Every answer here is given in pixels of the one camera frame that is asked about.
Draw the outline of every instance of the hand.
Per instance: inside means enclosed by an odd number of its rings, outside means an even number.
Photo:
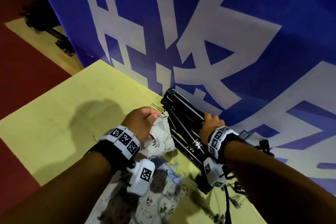
[[[225,126],[224,120],[220,120],[217,115],[211,116],[209,113],[204,114],[204,124],[199,131],[199,136],[201,137],[202,143],[208,145],[208,138],[216,128]]]
[[[121,125],[134,133],[140,143],[144,143],[149,137],[153,123],[160,116],[161,114],[157,110],[145,106],[131,111]]]

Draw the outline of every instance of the yellow table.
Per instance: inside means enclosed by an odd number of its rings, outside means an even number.
[[[131,110],[159,105],[161,96],[103,61],[97,61],[0,121],[0,137],[41,184],[67,169]],[[198,169],[179,153],[178,173],[193,177]],[[231,196],[235,193],[229,189]],[[225,213],[225,195],[215,188],[207,198],[215,213]],[[233,223],[265,223],[247,200],[231,208]],[[185,197],[171,223],[212,223]]]

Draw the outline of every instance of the person's left hand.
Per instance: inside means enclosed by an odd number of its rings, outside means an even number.
[[[131,111],[121,123],[135,134],[140,143],[144,143],[149,138],[149,132],[161,114],[152,107],[141,107]]]

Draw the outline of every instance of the black wristband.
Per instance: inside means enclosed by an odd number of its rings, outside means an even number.
[[[86,154],[91,151],[96,151],[103,155],[103,157],[110,163],[113,173],[126,168],[130,161],[132,161],[128,160],[122,152],[114,146],[114,143],[108,140],[99,141],[90,150],[88,150]]]
[[[215,133],[216,131],[212,132],[209,137],[208,137],[208,143],[210,143],[211,137],[213,135],[213,133]],[[226,160],[225,160],[225,156],[224,156],[224,149],[226,147],[226,145],[228,145],[229,142],[232,141],[238,141],[241,143],[245,143],[247,144],[243,139],[241,139],[239,136],[235,135],[234,133],[230,133],[227,134],[224,141],[222,142],[219,150],[218,150],[218,162],[221,164],[226,164]]]

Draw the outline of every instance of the forearm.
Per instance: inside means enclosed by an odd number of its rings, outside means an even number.
[[[5,213],[0,224],[84,223],[112,175],[107,160],[90,152]]]
[[[224,156],[267,223],[336,220],[336,197],[293,168],[237,141],[225,147]]]

